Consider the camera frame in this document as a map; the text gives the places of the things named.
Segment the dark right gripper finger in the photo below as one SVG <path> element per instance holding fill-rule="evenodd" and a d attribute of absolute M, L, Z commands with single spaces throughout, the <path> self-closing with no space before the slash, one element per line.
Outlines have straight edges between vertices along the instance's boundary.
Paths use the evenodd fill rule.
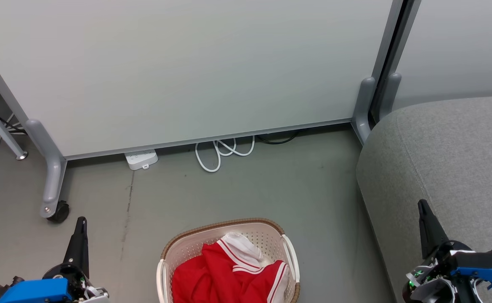
<path fill-rule="evenodd" d="M 422 258 L 427 259 L 449 238 L 425 199 L 418 201 L 418 212 L 421 253 Z"/>

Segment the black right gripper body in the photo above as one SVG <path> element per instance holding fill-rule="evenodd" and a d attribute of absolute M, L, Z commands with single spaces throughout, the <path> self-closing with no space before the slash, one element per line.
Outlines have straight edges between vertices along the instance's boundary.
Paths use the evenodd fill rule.
<path fill-rule="evenodd" d="M 453 273 L 451 263 L 456 253 L 475 253 L 456 240 L 445 240 L 433 248 L 423 263 L 406 276 L 408 282 L 402 289 L 405 303 L 482 303 L 476 290 L 478 278 Z"/>

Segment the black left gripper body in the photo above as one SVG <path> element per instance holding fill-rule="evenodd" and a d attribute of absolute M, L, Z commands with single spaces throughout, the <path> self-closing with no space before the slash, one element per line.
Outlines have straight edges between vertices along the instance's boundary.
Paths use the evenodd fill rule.
<path fill-rule="evenodd" d="M 82 269 L 72 263 L 52 267 L 43 279 L 63 279 L 66 286 L 58 298 L 46 298 L 46 303 L 110 303 L 109 292 L 103 287 L 94 287 Z"/>

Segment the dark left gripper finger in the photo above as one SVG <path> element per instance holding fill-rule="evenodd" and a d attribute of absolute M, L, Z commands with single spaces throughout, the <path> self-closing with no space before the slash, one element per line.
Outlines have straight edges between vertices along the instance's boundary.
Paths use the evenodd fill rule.
<path fill-rule="evenodd" d="M 77 218 L 76 226 L 69 240 L 63 262 L 76 266 L 86 275 L 86 277 L 90 276 L 88 226 L 87 219 L 83 216 Z"/>

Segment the red white-trimmed garment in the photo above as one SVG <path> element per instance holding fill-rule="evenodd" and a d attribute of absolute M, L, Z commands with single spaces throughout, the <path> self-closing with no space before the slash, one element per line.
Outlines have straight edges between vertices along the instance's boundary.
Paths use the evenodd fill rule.
<path fill-rule="evenodd" d="M 173 303 L 284 303 L 289 265 L 265 255 L 246 236 L 228 233 L 179 265 Z"/>

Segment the grey fabric sofa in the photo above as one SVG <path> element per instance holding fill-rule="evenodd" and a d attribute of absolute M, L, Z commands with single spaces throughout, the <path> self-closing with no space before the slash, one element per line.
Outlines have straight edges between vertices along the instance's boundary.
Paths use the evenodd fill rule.
<path fill-rule="evenodd" d="M 357 182 L 396 303 L 422 263 L 418 201 L 449 239 L 492 250 L 492 97 L 427 102 L 386 115 L 365 141 Z"/>

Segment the black caster wheel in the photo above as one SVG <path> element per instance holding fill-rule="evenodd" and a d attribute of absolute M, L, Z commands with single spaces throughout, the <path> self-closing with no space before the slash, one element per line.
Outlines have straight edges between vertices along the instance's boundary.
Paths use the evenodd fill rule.
<path fill-rule="evenodd" d="M 47 220 L 53 224 L 63 223 L 69 216 L 69 204 L 66 201 L 58 201 L 56 211 Z"/>

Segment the grey partition foot with caster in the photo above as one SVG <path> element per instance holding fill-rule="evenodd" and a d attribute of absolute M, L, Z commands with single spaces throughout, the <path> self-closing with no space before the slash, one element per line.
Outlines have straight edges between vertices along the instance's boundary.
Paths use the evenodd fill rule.
<path fill-rule="evenodd" d="M 43 190 L 43 202 L 40 215 L 43 218 L 51 217 L 57 207 L 66 171 L 67 160 L 55 145 L 51 136 L 42 123 L 36 119 L 28 119 L 25 123 L 30 138 L 46 161 L 46 180 Z"/>

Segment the white power strip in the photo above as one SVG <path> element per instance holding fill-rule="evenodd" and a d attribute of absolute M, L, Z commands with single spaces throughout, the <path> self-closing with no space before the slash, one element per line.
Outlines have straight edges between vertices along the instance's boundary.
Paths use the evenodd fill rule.
<path fill-rule="evenodd" d="M 147 149 L 124 153 L 130 170 L 147 170 L 151 165 L 159 160 L 155 149 Z"/>

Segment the short grey partition foot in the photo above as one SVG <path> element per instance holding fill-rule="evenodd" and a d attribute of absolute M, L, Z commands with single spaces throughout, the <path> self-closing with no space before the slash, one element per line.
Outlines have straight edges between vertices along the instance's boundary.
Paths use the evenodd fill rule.
<path fill-rule="evenodd" d="M 361 81 L 359 93 L 357 95 L 351 125 L 356 133 L 360 144 L 363 145 L 371 132 L 369 125 L 369 111 L 375 92 L 376 81 L 374 77 L 366 77 Z"/>

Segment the grey foot of narrow partition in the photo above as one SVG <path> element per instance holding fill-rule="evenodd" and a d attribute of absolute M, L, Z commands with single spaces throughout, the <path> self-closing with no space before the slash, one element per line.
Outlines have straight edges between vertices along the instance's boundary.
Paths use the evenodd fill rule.
<path fill-rule="evenodd" d="M 386 115 L 392 112 L 401 80 L 402 75 L 398 72 L 392 73 L 386 79 L 386 86 L 379 99 L 378 121 L 381 121 Z"/>

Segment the white laundry basket brown rim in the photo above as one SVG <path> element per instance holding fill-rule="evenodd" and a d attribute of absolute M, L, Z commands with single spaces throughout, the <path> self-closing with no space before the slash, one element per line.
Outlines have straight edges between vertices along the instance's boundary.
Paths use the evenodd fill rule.
<path fill-rule="evenodd" d="M 261 250 L 265 261 L 282 260 L 290 265 L 290 281 L 285 284 L 283 303 L 297 303 L 300 295 L 300 267 L 294 246 L 284 229 L 264 218 L 235 219 L 202 226 L 178 234 L 165 246 L 157 265 L 159 303 L 173 303 L 172 277 L 177 266 L 201 253 L 203 244 L 214 244 L 225 234 L 245 236 Z"/>

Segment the narrow white partition panel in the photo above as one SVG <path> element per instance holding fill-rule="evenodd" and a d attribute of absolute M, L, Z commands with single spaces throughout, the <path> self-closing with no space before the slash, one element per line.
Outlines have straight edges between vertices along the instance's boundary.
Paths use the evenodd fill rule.
<path fill-rule="evenodd" d="M 492 96 L 492 0 L 421 0 L 396 72 L 393 110 Z"/>

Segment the large white partition panel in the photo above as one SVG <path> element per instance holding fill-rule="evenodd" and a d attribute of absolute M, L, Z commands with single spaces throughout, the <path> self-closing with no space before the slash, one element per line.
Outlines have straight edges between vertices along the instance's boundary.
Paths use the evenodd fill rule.
<path fill-rule="evenodd" d="M 393 0 L 0 0 L 0 75 L 64 157 L 351 119 Z"/>

